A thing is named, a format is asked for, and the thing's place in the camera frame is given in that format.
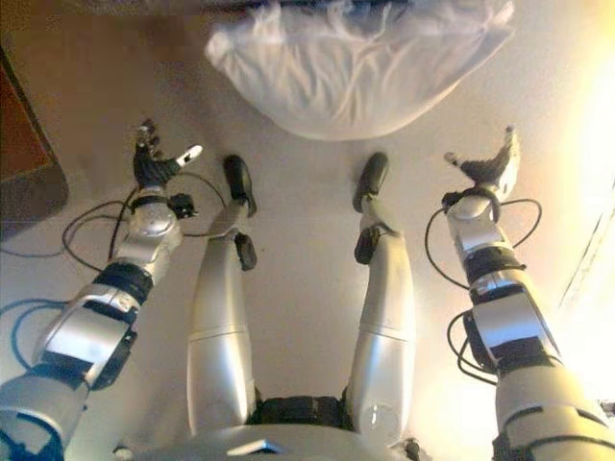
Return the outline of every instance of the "white cloth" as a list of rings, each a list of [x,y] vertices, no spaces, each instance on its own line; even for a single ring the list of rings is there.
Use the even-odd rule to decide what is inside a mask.
[[[508,2],[415,0],[406,5],[252,11],[218,26],[213,66],[280,127],[314,139],[395,132],[449,94],[512,34]]]

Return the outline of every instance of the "brown wooden panel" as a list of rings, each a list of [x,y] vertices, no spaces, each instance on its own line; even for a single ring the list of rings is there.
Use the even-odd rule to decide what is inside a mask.
[[[0,71],[0,110],[0,181],[50,165],[53,160],[38,137],[4,63]]]
[[[2,48],[0,61],[0,241],[5,241],[57,213],[68,187]]]

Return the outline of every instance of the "humanoid robot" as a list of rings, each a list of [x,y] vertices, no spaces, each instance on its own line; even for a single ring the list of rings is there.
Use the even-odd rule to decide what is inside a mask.
[[[63,458],[89,392],[108,387],[121,372],[138,312],[182,241],[179,219],[191,214],[191,205],[170,205],[165,185],[201,149],[153,158],[155,130],[146,122],[137,131],[138,193],[126,238],[41,335],[33,369],[0,386],[0,454],[9,459]],[[467,344],[480,368],[497,379],[494,459],[615,459],[604,413],[563,366],[525,266],[497,224],[517,177],[516,133],[506,130],[492,160],[452,154],[446,160],[475,182],[446,194],[443,206],[474,305],[463,313]],[[257,204],[246,164],[238,156],[225,159],[233,199],[208,230],[187,344],[193,437],[136,459],[416,459],[415,445],[392,449],[406,435],[415,325],[404,234],[378,199],[387,168],[386,155],[371,156],[353,200],[361,213],[355,257],[369,266],[370,277],[342,398],[263,401],[241,287],[242,271],[257,264],[248,227]]]

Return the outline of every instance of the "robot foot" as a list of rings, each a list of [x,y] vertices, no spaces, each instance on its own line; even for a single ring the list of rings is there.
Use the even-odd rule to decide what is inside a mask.
[[[366,195],[376,196],[381,190],[384,178],[388,173],[388,157],[382,152],[376,152],[369,157],[363,167],[363,172],[358,180],[357,191],[353,198],[353,207],[359,213],[362,212],[361,201]]]
[[[240,156],[228,156],[224,159],[224,175],[231,188],[233,200],[245,200],[250,211],[248,216],[257,212],[257,202],[252,194],[252,179],[248,165]]]

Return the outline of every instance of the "black cable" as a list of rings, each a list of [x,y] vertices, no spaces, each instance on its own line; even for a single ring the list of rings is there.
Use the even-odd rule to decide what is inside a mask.
[[[117,216],[111,215],[111,214],[96,214],[94,216],[89,216],[86,219],[83,219],[82,221],[77,223],[74,228],[71,228],[72,232],[70,233],[70,235],[68,235],[68,239],[67,239],[68,243],[69,244],[73,243],[73,240],[75,239],[75,236],[77,235],[77,232],[83,226],[85,226],[88,223],[91,223],[92,221],[97,221],[99,219],[106,219],[106,220],[115,222],[117,220]]]
[[[19,317],[17,317],[17,320],[15,320],[15,323],[13,324],[12,330],[11,330],[12,354],[17,359],[17,362],[19,362],[19,365],[21,365],[26,370],[31,370],[32,366],[28,363],[28,361],[21,354],[21,351],[19,350],[19,344],[17,343],[17,333],[19,332],[19,328],[21,327],[21,324],[23,323],[24,320],[26,320],[28,317],[30,317],[35,312],[38,312],[39,310],[63,309],[64,306],[65,306],[65,303],[49,303],[49,304],[35,305],[34,307],[30,307],[29,309],[22,312],[19,315]]]
[[[73,219],[68,226],[66,226],[64,228],[64,231],[61,233],[61,242],[63,244],[63,246],[66,248],[66,252],[72,256],[76,261],[80,262],[81,264],[83,264],[84,266],[88,267],[89,269],[96,271],[96,272],[102,272],[103,270],[99,267],[94,266],[93,264],[90,264],[89,262],[85,261],[84,259],[82,259],[81,257],[79,257],[78,255],[75,254],[75,252],[73,252],[73,250],[70,248],[70,244],[68,242],[67,236],[68,233],[70,232],[71,228],[73,226],[75,226],[81,219],[83,219],[84,217],[88,216],[89,214],[93,213],[94,211],[97,211],[101,208],[104,208],[105,206],[111,206],[111,205],[124,205],[123,202],[120,202],[119,200],[111,200],[108,202],[104,202],[98,206],[95,206],[94,208],[89,209],[88,211],[80,214],[79,216],[77,216],[75,219]]]
[[[531,204],[536,205],[536,207],[538,208],[538,214],[536,215],[536,220],[534,221],[534,224],[532,225],[531,229],[517,243],[515,243],[512,246],[512,248],[517,248],[519,245],[521,245],[526,240],[528,240],[531,237],[531,235],[536,231],[536,229],[538,228],[538,225],[540,224],[540,221],[542,219],[542,206],[540,205],[540,202],[538,202],[537,200],[534,200],[534,199],[511,200],[509,202],[503,202],[502,206],[513,205],[513,204],[521,204],[521,203],[531,203]],[[437,215],[440,214],[443,211],[444,211],[444,208],[438,209],[431,216],[430,220],[427,223],[427,226],[425,227],[425,239],[424,239],[425,253],[427,255],[427,259],[430,261],[431,267],[433,267],[433,269],[440,276],[442,276],[442,278],[448,280],[450,283],[452,283],[453,285],[458,286],[459,288],[463,288],[464,290],[469,290],[470,287],[468,285],[453,279],[448,274],[446,274],[442,269],[440,269],[440,267],[435,263],[435,261],[433,260],[433,257],[431,256],[431,250],[430,250],[431,225],[433,224],[433,220],[437,217]]]
[[[538,229],[538,225],[540,224],[540,220],[542,219],[542,205],[540,205],[540,202],[538,202],[537,200],[534,200],[534,199],[509,200],[508,202],[504,202],[502,205],[506,206],[506,205],[524,204],[524,203],[535,204],[536,208],[538,209],[538,214],[536,214],[536,220],[534,221],[534,224],[531,227],[531,229],[529,229],[529,231],[521,238],[521,240],[519,240],[517,243],[515,243],[512,246],[512,248],[517,248],[523,242],[528,240],[531,237],[531,235],[536,231],[536,229]]]
[[[26,370],[30,370],[32,367],[21,354],[19,350],[19,345],[17,343],[17,333],[19,331],[19,328],[21,327],[21,324],[27,317],[29,317],[36,311],[39,311],[42,309],[62,309],[65,305],[68,304],[68,301],[48,300],[46,298],[28,298],[26,300],[19,300],[13,303],[8,303],[4,307],[0,308],[0,317],[2,317],[4,314],[6,314],[7,312],[13,309],[16,309],[18,307],[21,307],[22,305],[28,305],[28,304],[37,304],[37,305],[30,307],[29,309],[22,312],[21,315],[17,317],[17,320],[15,320],[15,323],[13,324],[12,330],[11,330],[12,353],[15,356],[16,360],[19,362],[19,364],[22,367],[24,367]]]
[[[115,227],[113,228],[113,234],[111,235],[111,241],[109,243],[109,252],[107,253],[107,260],[111,260],[113,258],[113,254],[115,253],[115,240],[117,239],[117,233],[119,232],[119,226],[124,219],[124,213],[128,208],[130,201],[133,199],[134,195],[138,191],[138,188],[135,187],[131,190],[126,200],[122,203],[122,209],[120,209],[119,214],[117,215],[117,221],[115,221]]]
[[[457,281],[455,279],[453,279],[452,277],[450,277],[449,275],[447,275],[442,269],[440,269],[440,267],[435,263],[435,261],[433,260],[433,258],[431,257],[431,251],[430,251],[430,231],[431,231],[431,225],[433,224],[433,220],[437,217],[438,214],[440,214],[442,211],[444,211],[444,208],[440,208],[438,209],[430,218],[430,220],[427,223],[427,226],[425,227],[425,239],[424,239],[424,244],[425,244],[425,254],[427,255],[427,259],[430,261],[431,263],[431,267],[433,267],[433,269],[435,269],[435,271],[442,276],[444,279],[448,280],[450,283],[452,283],[453,285],[458,286],[459,288],[463,288],[464,290],[469,290],[470,287],[468,285],[464,285],[463,283],[461,283],[460,281]]]
[[[5,248],[0,248],[0,253],[5,253],[7,255],[16,256],[16,257],[23,257],[23,258],[27,258],[27,259],[30,259],[30,258],[32,258],[32,259],[35,259],[35,258],[44,259],[44,258],[47,258],[47,257],[56,257],[56,256],[63,255],[64,247],[60,248],[56,252],[48,253],[48,254],[25,254],[25,253],[14,252],[12,250],[7,250]]]
[[[222,207],[226,207],[226,202],[224,200],[224,197],[222,196],[222,193],[218,190],[218,188],[213,185],[210,181],[206,180],[205,178],[203,178],[201,175],[197,175],[196,173],[191,173],[189,171],[183,171],[182,173],[180,173],[178,176],[189,176],[191,178],[196,178],[197,180],[203,182],[207,187],[209,187],[213,192],[215,192],[215,195],[218,197],[218,199],[220,199],[220,203],[222,204]],[[207,237],[208,234],[206,232],[204,233],[185,233],[184,237]]]
[[[464,363],[465,361],[465,359],[463,358],[463,354],[465,353],[465,350],[467,347],[468,347],[468,338],[465,338],[465,341],[463,342],[463,346],[461,346],[461,349],[459,350],[459,355],[457,356],[458,369],[467,376],[473,377],[474,379],[478,379],[479,381],[485,382],[487,384],[491,384],[492,386],[497,386],[498,385],[497,381],[492,381],[491,379],[487,379],[486,377],[476,375],[472,372],[467,371],[461,366],[461,364]]]
[[[203,182],[207,187],[209,187],[213,192],[215,192],[215,195],[217,195],[218,199],[220,199],[220,203],[222,204],[222,207],[227,205],[227,203],[224,200],[224,197],[222,197],[222,193],[218,190],[218,188],[215,185],[213,185],[209,180],[206,180],[205,178],[203,178],[201,175],[197,175],[196,173],[192,173],[190,171],[183,171],[178,176],[189,176],[191,178],[196,178],[197,180]]]
[[[453,326],[455,325],[455,323],[457,322],[457,320],[459,320],[461,317],[463,317],[463,314],[465,314],[467,311],[461,312],[457,315],[455,315],[453,317],[453,319],[451,320],[451,322],[449,323],[449,326],[446,328],[446,340],[449,343],[449,348],[451,348],[451,351],[453,351],[453,353],[455,354],[455,356],[457,358],[461,357],[461,361],[463,363],[465,363],[466,365],[468,365],[469,367],[475,369],[478,372],[483,372],[483,373],[487,373],[490,374],[489,372],[487,372],[486,370],[484,370],[482,367],[480,367],[479,365],[476,365],[474,363],[472,363],[471,361],[465,359],[460,352],[455,348],[455,345],[453,344],[453,338],[451,337],[451,333],[453,331]]]

